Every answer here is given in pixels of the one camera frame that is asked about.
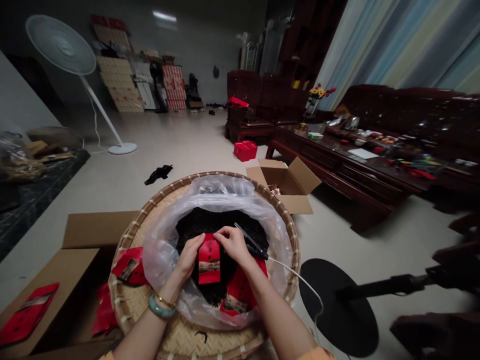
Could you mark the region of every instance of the paper sheet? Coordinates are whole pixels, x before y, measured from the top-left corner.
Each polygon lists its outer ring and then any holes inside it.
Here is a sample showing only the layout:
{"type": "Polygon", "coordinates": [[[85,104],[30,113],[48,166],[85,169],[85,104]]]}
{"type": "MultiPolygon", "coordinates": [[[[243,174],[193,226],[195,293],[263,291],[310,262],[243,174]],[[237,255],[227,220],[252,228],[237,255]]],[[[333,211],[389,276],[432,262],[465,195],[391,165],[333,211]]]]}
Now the paper sheet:
{"type": "Polygon", "coordinates": [[[365,160],[378,157],[377,154],[374,154],[373,152],[370,152],[364,149],[353,149],[353,150],[348,150],[348,152],[365,160]]]}

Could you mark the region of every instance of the gold bracelet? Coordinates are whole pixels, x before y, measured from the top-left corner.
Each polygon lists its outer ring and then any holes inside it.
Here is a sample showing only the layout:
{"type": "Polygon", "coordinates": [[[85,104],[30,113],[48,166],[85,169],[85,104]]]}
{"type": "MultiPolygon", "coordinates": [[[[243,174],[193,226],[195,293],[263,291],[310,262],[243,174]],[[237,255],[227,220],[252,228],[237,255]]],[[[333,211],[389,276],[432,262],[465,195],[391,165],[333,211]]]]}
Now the gold bracelet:
{"type": "Polygon", "coordinates": [[[156,297],[158,298],[158,300],[160,300],[161,303],[163,303],[164,305],[168,306],[170,309],[174,309],[174,308],[175,308],[175,305],[177,305],[176,302],[174,302],[174,303],[168,302],[167,300],[165,300],[164,298],[162,298],[158,293],[156,294],[156,297]]]}

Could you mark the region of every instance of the curtain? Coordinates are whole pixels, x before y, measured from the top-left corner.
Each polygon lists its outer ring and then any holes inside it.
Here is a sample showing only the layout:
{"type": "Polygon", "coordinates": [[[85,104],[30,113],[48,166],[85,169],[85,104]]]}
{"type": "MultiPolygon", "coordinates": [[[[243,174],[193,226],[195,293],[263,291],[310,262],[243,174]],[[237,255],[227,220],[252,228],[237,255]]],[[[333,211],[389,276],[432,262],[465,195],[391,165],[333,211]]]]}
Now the curtain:
{"type": "Polygon", "coordinates": [[[317,83],[336,92],[380,84],[480,92],[480,1],[349,0],[317,83]]]}

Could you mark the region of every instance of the small green box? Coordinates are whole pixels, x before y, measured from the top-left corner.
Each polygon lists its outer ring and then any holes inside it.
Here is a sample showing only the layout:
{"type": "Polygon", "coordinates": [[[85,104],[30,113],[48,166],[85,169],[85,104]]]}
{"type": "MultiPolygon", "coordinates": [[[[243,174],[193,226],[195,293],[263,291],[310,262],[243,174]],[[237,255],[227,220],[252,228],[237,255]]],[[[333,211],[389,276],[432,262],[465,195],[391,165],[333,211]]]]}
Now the small green box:
{"type": "Polygon", "coordinates": [[[309,132],[308,137],[310,139],[320,139],[320,138],[323,138],[324,136],[319,132],[309,132]]]}

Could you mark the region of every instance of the woven bamboo basket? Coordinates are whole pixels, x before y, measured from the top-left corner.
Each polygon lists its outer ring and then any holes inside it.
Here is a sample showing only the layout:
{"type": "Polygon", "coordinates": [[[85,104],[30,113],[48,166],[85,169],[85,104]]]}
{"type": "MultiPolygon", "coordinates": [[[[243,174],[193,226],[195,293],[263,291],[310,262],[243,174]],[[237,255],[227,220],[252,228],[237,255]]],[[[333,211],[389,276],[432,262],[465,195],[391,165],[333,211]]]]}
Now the woven bamboo basket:
{"type": "MultiPolygon", "coordinates": [[[[218,174],[244,178],[251,181],[255,186],[255,193],[276,209],[285,222],[293,249],[291,268],[297,273],[300,272],[300,252],[297,230],[290,213],[263,185],[241,174],[225,171],[202,172],[181,178],[164,187],[153,196],[139,211],[138,215],[122,236],[113,259],[112,268],[118,260],[120,251],[143,246],[144,238],[147,236],[153,222],[166,206],[173,203],[190,188],[193,179],[218,174]]],[[[147,308],[148,298],[153,294],[154,290],[146,285],[132,287],[123,284],[123,282],[117,280],[117,277],[113,274],[110,274],[108,285],[112,306],[119,326],[124,334],[127,334],[147,308]]],[[[287,289],[285,294],[283,294],[287,302],[292,302],[297,292],[297,287],[297,277],[290,274],[287,289]]],[[[177,312],[168,323],[156,358],[168,360],[245,359],[248,355],[255,352],[267,338],[268,334],[261,321],[241,330],[212,330],[187,321],[177,312]]]]}

